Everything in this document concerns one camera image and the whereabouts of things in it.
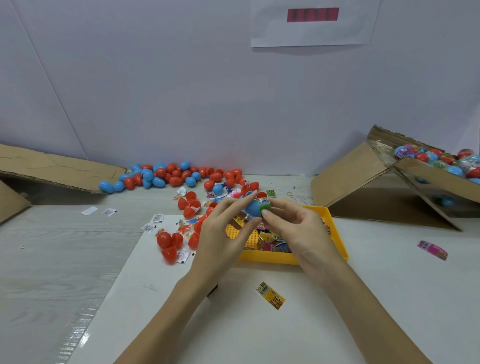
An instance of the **hand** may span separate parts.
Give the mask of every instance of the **hand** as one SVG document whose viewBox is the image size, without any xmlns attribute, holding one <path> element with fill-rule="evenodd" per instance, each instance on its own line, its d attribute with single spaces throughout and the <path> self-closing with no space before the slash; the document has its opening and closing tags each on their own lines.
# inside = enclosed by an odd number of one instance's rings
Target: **hand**
<svg viewBox="0 0 480 364">
<path fill-rule="evenodd" d="M 307 275 L 324 283 L 326 270 L 344 264 L 322 219 L 312 210 L 281 198 L 270 199 L 271 212 L 262 210 L 265 227 L 280 235 Z"/>
<path fill-rule="evenodd" d="M 262 221 L 261 218 L 250 220 L 235 239 L 230 239 L 225 232 L 230 223 L 234 227 L 238 226 L 232 223 L 233 218 L 240 215 L 256 196 L 257 191 L 242 199 L 224 198 L 202 224 L 197 253 L 190 272 L 193 277 L 202 279 L 209 291 L 238 260 L 248 237 Z"/>
</svg>

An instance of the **cardboard box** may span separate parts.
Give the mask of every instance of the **cardboard box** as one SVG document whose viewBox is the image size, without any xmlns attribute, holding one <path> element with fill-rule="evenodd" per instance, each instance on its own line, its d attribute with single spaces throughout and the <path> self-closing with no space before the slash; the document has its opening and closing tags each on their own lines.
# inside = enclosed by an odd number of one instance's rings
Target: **cardboard box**
<svg viewBox="0 0 480 364">
<path fill-rule="evenodd" d="M 98 188 L 101 181 L 114 183 L 125 171 L 122 167 L 0 144 L 0 177 L 41 181 L 102 193 Z M 29 206 L 30 202 L 0 181 L 0 223 Z"/>
<path fill-rule="evenodd" d="M 480 185 L 414 158 L 394 159 L 393 149 L 405 144 L 434 148 L 374 125 L 365 142 L 312 180 L 314 204 L 334 217 L 461 230 L 419 189 L 415 176 L 477 203 Z M 369 187 L 388 172 L 400 186 Z"/>
</svg>

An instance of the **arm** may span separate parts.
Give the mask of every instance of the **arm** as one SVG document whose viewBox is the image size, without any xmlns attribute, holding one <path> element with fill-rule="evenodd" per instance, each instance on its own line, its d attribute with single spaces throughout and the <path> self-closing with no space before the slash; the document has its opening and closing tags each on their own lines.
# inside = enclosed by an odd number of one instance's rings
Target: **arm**
<svg viewBox="0 0 480 364">
<path fill-rule="evenodd" d="M 342 259 L 322 220 L 293 201 L 272 199 L 268 229 L 288 242 L 305 273 L 322 287 L 368 364 L 432 364 Z"/>
<path fill-rule="evenodd" d="M 248 237 L 262 220 L 249 221 L 236 239 L 231 240 L 225 233 L 227 225 L 256 195 L 255 191 L 241 200 L 224 199 L 215 207 L 202 224 L 190 271 L 177 282 L 160 310 L 114 364 L 167 362 L 197 307 L 237 261 Z"/>
</svg>

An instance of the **yellow tray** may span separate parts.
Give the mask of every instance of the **yellow tray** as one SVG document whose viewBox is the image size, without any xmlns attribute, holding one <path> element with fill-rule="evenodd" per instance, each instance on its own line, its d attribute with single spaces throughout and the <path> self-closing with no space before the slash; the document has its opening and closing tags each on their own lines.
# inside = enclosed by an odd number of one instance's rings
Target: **yellow tray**
<svg viewBox="0 0 480 364">
<path fill-rule="evenodd" d="M 330 215 L 330 211 L 326 207 L 319 207 L 319 206 L 304 206 L 309 208 L 310 210 L 315 211 L 330 227 L 330 236 L 332 237 L 333 242 L 337 250 L 342 255 L 345 261 L 348 261 L 348 252 L 343 244 L 340 235 L 338 234 L 338 230 L 336 229 L 335 223 L 333 222 L 332 216 Z M 237 229 L 235 229 L 231 225 L 227 225 L 226 229 L 227 235 L 231 239 L 235 239 L 239 233 Z M 247 240 L 245 244 L 246 247 L 249 248 L 257 248 L 258 242 L 258 232 L 255 230 Z M 295 258 L 293 257 L 292 253 L 279 253 L 279 252 L 265 252 L 262 250 L 244 250 L 240 256 L 242 260 L 251 260 L 253 262 L 264 262 L 264 263 L 278 263 L 278 264 L 292 264 L 292 265 L 299 265 Z"/>
</svg>

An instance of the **white paper sheet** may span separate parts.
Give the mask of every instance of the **white paper sheet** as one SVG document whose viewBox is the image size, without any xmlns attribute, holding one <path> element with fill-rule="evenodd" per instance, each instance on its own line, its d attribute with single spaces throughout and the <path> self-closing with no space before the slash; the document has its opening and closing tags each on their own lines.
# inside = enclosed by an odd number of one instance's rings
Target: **white paper sheet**
<svg viewBox="0 0 480 364">
<path fill-rule="evenodd" d="M 250 0 L 251 46 L 368 44 L 379 6 L 380 0 Z"/>
</svg>

